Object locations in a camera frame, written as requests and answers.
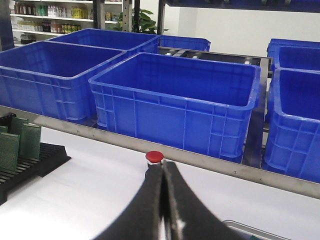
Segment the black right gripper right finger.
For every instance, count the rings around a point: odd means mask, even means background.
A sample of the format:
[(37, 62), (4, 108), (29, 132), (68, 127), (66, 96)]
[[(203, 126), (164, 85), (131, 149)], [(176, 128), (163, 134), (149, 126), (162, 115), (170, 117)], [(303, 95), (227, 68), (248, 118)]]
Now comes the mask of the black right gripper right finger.
[(168, 240), (242, 240), (201, 202), (186, 183), (177, 165), (162, 165), (167, 195), (165, 236)]

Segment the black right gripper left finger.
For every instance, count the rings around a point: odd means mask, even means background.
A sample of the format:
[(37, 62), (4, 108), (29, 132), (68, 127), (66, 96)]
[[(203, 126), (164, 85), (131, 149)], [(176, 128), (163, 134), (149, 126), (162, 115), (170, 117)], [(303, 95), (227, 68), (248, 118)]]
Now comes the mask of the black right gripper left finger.
[(124, 211), (96, 240), (158, 240), (161, 224), (163, 169), (151, 165), (145, 179)]

